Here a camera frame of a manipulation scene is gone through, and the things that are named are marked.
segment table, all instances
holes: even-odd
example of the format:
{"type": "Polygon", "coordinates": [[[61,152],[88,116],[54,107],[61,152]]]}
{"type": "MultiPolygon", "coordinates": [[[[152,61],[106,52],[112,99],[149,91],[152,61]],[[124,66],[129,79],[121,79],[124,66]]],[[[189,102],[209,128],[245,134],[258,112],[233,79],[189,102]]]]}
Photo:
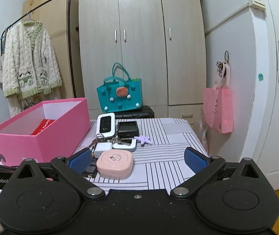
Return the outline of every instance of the table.
{"type": "MultiPolygon", "coordinates": [[[[141,147],[137,143],[132,153],[133,171],[125,180],[104,179],[96,175],[88,179],[106,194],[116,190],[166,189],[168,193],[195,173],[184,162],[184,151],[193,147],[207,155],[197,135],[188,122],[179,118],[117,119],[118,122],[137,121],[140,134],[150,137],[152,145],[141,147]]],[[[87,147],[96,136],[96,121],[74,153],[87,147]]]]}

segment white cable-knit cardigan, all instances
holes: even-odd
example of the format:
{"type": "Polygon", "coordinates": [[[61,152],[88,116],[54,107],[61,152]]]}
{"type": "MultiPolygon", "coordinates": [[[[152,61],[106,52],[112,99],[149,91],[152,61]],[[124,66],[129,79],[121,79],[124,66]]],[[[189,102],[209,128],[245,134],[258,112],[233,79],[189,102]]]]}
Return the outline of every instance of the white cable-knit cardigan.
{"type": "Polygon", "coordinates": [[[52,88],[62,85],[47,29],[42,23],[30,24],[34,25],[32,34],[24,23],[18,23],[7,33],[3,64],[5,97],[47,95],[52,88]]]}

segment suitcase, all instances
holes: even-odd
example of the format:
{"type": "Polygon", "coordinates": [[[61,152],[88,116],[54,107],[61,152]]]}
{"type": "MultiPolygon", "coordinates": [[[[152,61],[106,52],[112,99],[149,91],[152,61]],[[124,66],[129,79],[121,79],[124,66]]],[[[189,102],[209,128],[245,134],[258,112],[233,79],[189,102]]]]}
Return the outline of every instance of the suitcase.
{"type": "Polygon", "coordinates": [[[143,106],[137,110],[127,110],[121,112],[115,112],[116,119],[126,118],[155,118],[155,113],[149,106],[143,106]]]}

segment pink box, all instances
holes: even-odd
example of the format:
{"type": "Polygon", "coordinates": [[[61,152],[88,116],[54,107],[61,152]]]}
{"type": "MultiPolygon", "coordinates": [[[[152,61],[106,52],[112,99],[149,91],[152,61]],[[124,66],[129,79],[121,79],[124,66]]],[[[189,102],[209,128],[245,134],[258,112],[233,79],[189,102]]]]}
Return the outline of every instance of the pink box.
{"type": "Polygon", "coordinates": [[[43,163],[69,157],[90,128],[86,98],[42,101],[0,124],[1,162],[18,166],[25,158],[43,163]],[[55,121],[30,135],[43,119],[55,121]]]}

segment pink round case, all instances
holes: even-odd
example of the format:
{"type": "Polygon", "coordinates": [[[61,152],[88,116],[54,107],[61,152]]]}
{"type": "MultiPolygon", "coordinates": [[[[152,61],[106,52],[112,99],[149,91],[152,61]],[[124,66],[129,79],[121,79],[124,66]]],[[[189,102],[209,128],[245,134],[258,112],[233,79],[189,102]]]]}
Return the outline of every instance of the pink round case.
{"type": "Polygon", "coordinates": [[[132,173],[133,155],[126,150],[107,150],[100,155],[96,166],[103,178],[126,179],[132,173]]]}

